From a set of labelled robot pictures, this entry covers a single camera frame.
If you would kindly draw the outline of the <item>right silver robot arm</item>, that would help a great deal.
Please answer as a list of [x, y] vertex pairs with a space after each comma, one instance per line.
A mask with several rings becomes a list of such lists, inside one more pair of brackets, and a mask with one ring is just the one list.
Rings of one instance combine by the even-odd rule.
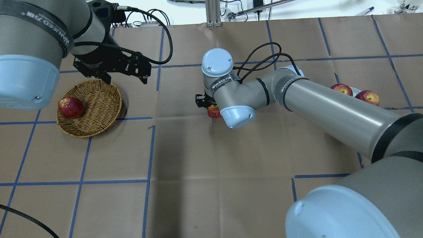
[[287, 238], [421, 238], [422, 114], [398, 115], [314, 83], [293, 63], [247, 83], [228, 51], [202, 59], [205, 99], [229, 128], [277, 102], [371, 159], [371, 165], [310, 191], [288, 210]]

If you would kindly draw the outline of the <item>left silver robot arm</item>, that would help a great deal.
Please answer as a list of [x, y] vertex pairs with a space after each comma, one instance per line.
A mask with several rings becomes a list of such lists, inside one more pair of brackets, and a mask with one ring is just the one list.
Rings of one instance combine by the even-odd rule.
[[1, 1], [1, 107], [40, 110], [51, 101], [62, 59], [74, 56], [85, 77], [111, 83], [109, 73], [151, 75], [151, 60], [128, 56], [110, 35], [129, 7], [106, 0]]

